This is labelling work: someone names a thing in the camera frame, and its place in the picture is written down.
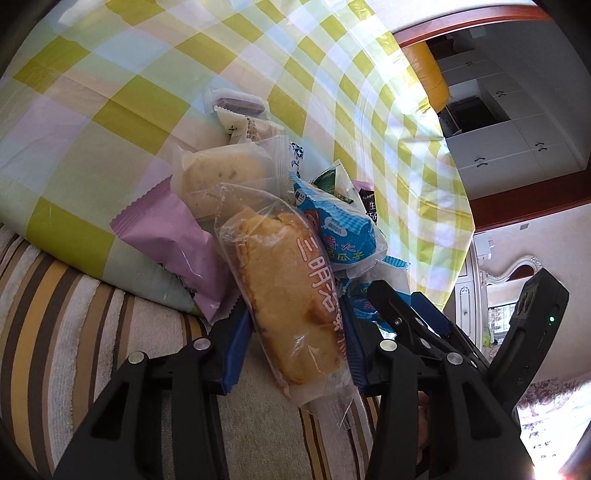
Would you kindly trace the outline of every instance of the purple snack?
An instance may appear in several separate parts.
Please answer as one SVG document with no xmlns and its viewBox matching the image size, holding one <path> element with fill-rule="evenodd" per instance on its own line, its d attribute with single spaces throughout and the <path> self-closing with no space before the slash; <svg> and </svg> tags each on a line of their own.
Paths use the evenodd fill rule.
<svg viewBox="0 0 591 480">
<path fill-rule="evenodd" d="M 170 178 L 117 215 L 111 228 L 126 244 L 176 274 L 205 318 L 213 319 L 233 284 L 232 274 L 216 252 L 214 238 L 170 190 Z"/>
<path fill-rule="evenodd" d="M 368 181 L 351 180 L 351 183 L 353 183 L 353 187 L 355 187 L 355 190 L 357 190 L 357 193 L 359 193 L 359 191 L 361 189 L 364 189 L 364 190 L 373 190 L 374 189 L 374 184 L 370 183 Z"/>
</svg>

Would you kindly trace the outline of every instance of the pastry in wrapper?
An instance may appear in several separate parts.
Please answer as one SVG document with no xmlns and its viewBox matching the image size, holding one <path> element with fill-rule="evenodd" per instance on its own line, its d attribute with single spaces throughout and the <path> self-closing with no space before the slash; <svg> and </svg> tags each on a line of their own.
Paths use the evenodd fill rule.
<svg viewBox="0 0 591 480">
<path fill-rule="evenodd" d="M 337 309 L 328 311 L 314 288 L 323 277 L 310 278 L 314 270 L 308 261 L 324 266 L 326 259 L 317 255 L 312 231 L 298 215 L 280 213 L 273 219 L 252 213 L 239 226 L 245 240 L 236 250 L 261 340 L 289 384 L 320 380 L 340 365 L 333 325 Z"/>
<path fill-rule="evenodd" d="M 339 299 L 317 234 L 267 192 L 229 184 L 220 192 L 218 240 L 283 392 L 300 406 L 349 398 Z"/>
</svg>

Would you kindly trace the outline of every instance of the wrinkled plastic bag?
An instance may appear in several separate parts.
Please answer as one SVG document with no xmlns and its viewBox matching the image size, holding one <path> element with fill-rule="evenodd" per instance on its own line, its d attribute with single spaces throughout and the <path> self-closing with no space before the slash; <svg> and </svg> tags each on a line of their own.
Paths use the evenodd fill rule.
<svg viewBox="0 0 591 480">
<path fill-rule="evenodd" d="M 406 262 L 393 257 L 386 257 L 359 278 L 354 279 L 349 284 L 347 296 L 357 318 L 374 322 L 381 330 L 393 333 L 394 330 L 392 327 L 381 319 L 378 311 L 369 302 L 367 296 L 368 287 L 375 280 L 385 280 L 410 305 L 407 269 L 408 265 Z"/>
<path fill-rule="evenodd" d="M 303 406 L 350 384 L 335 280 L 316 233 L 287 202 L 220 186 L 215 229 L 283 392 Z"/>
<path fill-rule="evenodd" d="M 216 195 L 219 183 L 236 183 L 281 195 L 280 177 L 287 184 L 285 164 L 285 160 L 275 162 L 267 150 L 253 142 L 197 153 L 177 147 L 170 186 L 195 219 L 212 219 L 219 203 Z"/>
<path fill-rule="evenodd" d="M 339 278 L 356 278 L 386 256 L 384 234 L 365 213 L 291 174 L 295 205 L 318 232 Z"/>
</svg>

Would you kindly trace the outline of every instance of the window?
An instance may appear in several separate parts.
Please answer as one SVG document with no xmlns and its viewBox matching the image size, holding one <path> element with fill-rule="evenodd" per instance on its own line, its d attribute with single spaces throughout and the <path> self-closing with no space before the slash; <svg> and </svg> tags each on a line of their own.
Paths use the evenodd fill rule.
<svg viewBox="0 0 591 480">
<path fill-rule="evenodd" d="M 492 336 L 499 343 L 502 343 L 509 331 L 511 316 L 517 303 L 508 303 L 488 309 L 488 323 Z"/>
</svg>

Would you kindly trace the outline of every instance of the snack wrapper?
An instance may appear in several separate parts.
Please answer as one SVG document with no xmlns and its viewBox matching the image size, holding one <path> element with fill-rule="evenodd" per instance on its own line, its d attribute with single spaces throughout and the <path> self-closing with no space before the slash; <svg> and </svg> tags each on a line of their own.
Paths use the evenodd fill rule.
<svg viewBox="0 0 591 480">
<path fill-rule="evenodd" d="M 111 222 L 126 244 L 176 274 L 208 321 L 212 321 L 228 288 L 228 265 L 216 252 L 216 241 L 201 229 L 187 206 L 163 180 Z"/>
<path fill-rule="evenodd" d="M 213 109 L 217 113 L 218 120 L 230 135 L 231 144 L 249 140 L 258 142 L 276 135 L 285 135 L 285 128 L 270 120 L 241 115 L 218 106 Z"/>
<path fill-rule="evenodd" d="M 335 280 L 320 239 L 287 202 L 222 184 L 216 234 L 271 369 L 297 405 L 350 384 Z"/>
<path fill-rule="evenodd" d="M 386 256 L 384 234 L 365 213 L 291 174 L 295 205 L 319 233 L 338 277 L 356 278 Z"/>
<path fill-rule="evenodd" d="M 378 311 L 369 302 L 368 287 L 375 280 L 385 280 L 410 305 L 407 270 L 406 262 L 398 258 L 386 257 L 362 276 L 354 279 L 349 284 L 347 296 L 357 318 L 377 323 L 380 329 L 393 333 L 392 327 L 380 318 Z"/>
<path fill-rule="evenodd" d="M 345 167 L 339 160 L 318 175 L 311 183 L 320 190 L 330 193 L 339 200 L 352 205 L 361 213 L 365 213 L 365 207 L 363 206 L 361 197 L 359 197 L 359 193 L 357 193 L 353 182 L 351 182 L 349 175 L 347 175 Z"/>
<path fill-rule="evenodd" d="M 280 146 L 272 142 L 267 147 L 272 154 L 280 152 Z M 281 195 L 288 182 L 287 155 L 288 151 L 275 162 L 267 150 L 253 142 L 224 145 L 197 153 L 177 147 L 173 152 L 170 186 L 189 207 L 195 219 L 213 219 L 219 203 L 216 187 L 221 182 Z"/>
<path fill-rule="evenodd" d="M 368 181 L 352 180 L 355 190 L 359 193 L 359 197 L 365 207 L 365 212 L 368 214 L 374 223 L 378 223 L 378 209 L 375 205 L 375 191 L 374 186 Z"/>
<path fill-rule="evenodd" d="M 269 111 L 269 105 L 261 97 L 230 88 L 208 89 L 203 100 L 206 112 L 213 112 L 215 107 L 221 107 L 242 115 L 260 117 Z"/>
</svg>

